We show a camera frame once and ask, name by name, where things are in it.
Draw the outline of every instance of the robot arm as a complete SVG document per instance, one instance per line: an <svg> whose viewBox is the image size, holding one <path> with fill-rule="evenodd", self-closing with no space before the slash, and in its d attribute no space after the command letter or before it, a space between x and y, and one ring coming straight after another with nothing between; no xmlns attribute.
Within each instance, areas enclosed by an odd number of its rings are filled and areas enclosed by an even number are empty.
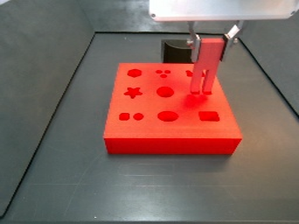
<svg viewBox="0 0 299 224"><path fill-rule="evenodd" d="M299 0L149 0L149 15L155 21L186 21L190 25L191 61L194 62L191 93L210 93L215 75L208 75L206 89L200 91L202 38L194 31L196 21L238 20L227 34L223 35L224 46L219 59L224 60L234 39L243 28L244 20L290 18L299 9Z"/></svg>

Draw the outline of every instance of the gray floor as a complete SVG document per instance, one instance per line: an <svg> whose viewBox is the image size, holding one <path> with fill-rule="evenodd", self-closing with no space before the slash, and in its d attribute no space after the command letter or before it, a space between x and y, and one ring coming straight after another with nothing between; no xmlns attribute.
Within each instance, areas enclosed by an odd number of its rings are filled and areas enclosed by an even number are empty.
<svg viewBox="0 0 299 224"><path fill-rule="evenodd" d="M219 79L243 132L228 156L109 156L101 135L119 62L161 39L97 34L4 221L299 221L299 125L243 45Z"/></svg>

